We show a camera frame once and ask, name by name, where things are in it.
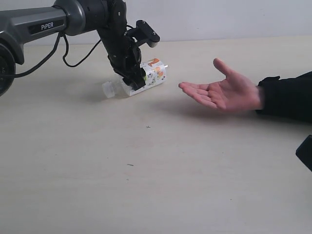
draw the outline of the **wall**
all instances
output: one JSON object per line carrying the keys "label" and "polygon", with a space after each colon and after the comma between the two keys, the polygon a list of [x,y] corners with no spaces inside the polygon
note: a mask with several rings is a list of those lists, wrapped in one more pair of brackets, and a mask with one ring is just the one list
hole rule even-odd
{"label": "wall", "polygon": [[[45,7],[53,0],[1,0],[1,10]],[[311,0],[126,0],[128,22],[146,20],[163,41],[312,34]],[[32,42],[52,44],[55,36]],[[94,43],[96,33],[70,38]]]}

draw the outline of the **hand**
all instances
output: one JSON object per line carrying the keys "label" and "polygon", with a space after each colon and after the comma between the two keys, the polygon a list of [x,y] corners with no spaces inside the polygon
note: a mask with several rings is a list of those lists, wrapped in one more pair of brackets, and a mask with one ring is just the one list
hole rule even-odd
{"label": "hand", "polygon": [[181,83],[179,87],[200,104],[222,112],[261,110],[261,90],[248,78],[232,70],[219,59],[214,66],[225,75],[223,81],[211,84]]}

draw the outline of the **black robotic arm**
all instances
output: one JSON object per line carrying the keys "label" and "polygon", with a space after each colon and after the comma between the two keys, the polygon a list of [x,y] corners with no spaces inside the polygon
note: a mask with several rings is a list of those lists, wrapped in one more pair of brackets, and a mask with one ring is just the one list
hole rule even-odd
{"label": "black robotic arm", "polygon": [[[134,90],[145,85],[140,68],[140,46],[155,47],[157,33],[139,20],[127,30],[126,3],[123,0],[56,0],[52,7],[0,11],[0,96],[15,78],[38,69],[56,51],[61,37],[97,31],[114,71]],[[58,33],[54,49],[28,72],[15,74],[16,64],[24,64],[25,43]]]}

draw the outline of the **plastic bottle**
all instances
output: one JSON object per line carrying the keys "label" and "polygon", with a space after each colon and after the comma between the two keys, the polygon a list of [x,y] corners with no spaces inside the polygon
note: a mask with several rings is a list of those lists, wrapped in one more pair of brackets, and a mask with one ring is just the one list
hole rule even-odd
{"label": "plastic bottle", "polygon": [[135,91],[130,86],[126,85],[122,77],[118,75],[119,79],[116,81],[108,81],[102,85],[105,96],[107,98],[113,98],[123,93],[127,97],[131,97],[154,88],[167,80],[166,68],[168,66],[164,65],[159,59],[155,58],[148,62],[143,62],[140,66],[146,73],[146,77],[144,78],[146,85],[144,87]]}

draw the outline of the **table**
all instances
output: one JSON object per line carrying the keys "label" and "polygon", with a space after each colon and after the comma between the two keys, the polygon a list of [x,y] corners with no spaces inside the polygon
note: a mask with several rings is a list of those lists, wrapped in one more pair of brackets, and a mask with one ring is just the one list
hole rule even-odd
{"label": "table", "polygon": [[[79,61],[92,45],[71,46]],[[26,46],[23,67],[48,46]],[[312,70],[312,37],[162,42],[143,60],[168,81],[105,99],[103,46],[80,67],[53,58],[0,98],[1,234],[310,234],[312,175],[295,150],[305,123],[223,116],[178,83],[223,79],[223,59],[255,84]]]}

